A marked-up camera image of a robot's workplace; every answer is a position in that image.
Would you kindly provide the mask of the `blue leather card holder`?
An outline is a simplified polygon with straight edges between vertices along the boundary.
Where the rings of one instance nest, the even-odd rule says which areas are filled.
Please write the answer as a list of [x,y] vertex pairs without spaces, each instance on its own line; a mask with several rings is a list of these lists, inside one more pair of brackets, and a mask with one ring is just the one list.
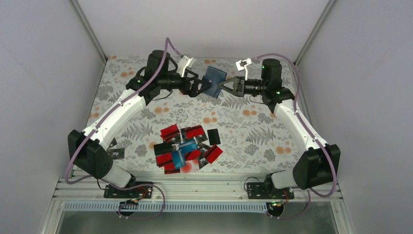
[[218,87],[218,83],[226,79],[227,72],[213,66],[208,66],[204,75],[208,76],[212,80],[211,88],[204,92],[204,94],[212,98],[218,98],[221,92],[221,89]]

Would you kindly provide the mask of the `blue card with grey stripe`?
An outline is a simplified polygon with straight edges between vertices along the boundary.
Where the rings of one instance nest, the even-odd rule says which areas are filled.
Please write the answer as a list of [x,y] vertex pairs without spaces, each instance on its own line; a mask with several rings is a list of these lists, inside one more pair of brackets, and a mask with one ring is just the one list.
[[177,151],[172,152],[172,163],[175,169],[180,169],[186,166],[186,162],[197,159],[200,155],[197,142],[192,139],[190,141],[178,145]]

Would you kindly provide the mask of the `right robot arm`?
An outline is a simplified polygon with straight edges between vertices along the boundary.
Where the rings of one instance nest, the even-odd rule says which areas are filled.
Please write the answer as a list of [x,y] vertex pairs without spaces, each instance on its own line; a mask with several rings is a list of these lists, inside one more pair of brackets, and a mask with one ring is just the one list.
[[271,113],[285,125],[301,152],[292,169],[266,176],[263,190],[267,197],[278,197],[284,188],[306,190],[329,182],[333,184],[332,190],[336,189],[340,149],[320,137],[298,108],[296,95],[282,84],[282,65],[278,59],[262,61],[261,79],[234,77],[217,86],[237,97],[261,96]]

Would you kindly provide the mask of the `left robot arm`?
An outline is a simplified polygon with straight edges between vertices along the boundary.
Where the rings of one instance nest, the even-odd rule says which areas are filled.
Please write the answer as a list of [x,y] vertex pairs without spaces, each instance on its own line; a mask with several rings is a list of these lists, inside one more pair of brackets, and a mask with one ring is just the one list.
[[175,68],[169,70],[170,54],[166,50],[154,50],[147,65],[137,72],[126,85],[117,101],[95,122],[82,131],[72,130],[68,135],[70,162],[67,172],[74,166],[88,176],[112,184],[123,197],[135,192],[135,177],[115,165],[107,153],[110,142],[121,128],[138,112],[142,111],[161,90],[179,90],[191,98],[211,87],[211,83],[198,78],[191,71],[193,59],[181,56]]

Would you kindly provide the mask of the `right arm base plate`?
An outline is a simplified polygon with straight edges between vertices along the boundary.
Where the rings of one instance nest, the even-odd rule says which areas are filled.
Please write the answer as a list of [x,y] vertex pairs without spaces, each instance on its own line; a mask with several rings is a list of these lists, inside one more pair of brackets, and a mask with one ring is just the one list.
[[248,182],[244,188],[248,198],[253,200],[295,198],[294,192],[290,188],[276,189],[275,187],[267,186],[264,182]]

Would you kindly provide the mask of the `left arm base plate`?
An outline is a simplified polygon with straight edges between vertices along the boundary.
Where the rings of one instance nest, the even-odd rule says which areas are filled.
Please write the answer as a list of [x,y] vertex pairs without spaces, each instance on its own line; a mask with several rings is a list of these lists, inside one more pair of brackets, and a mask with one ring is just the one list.
[[142,185],[139,188],[119,190],[111,185],[107,185],[104,192],[104,198],[135,199],[151,198],[153,183],[149,181],[135,181],[134,184],[127,185],[127,188]]

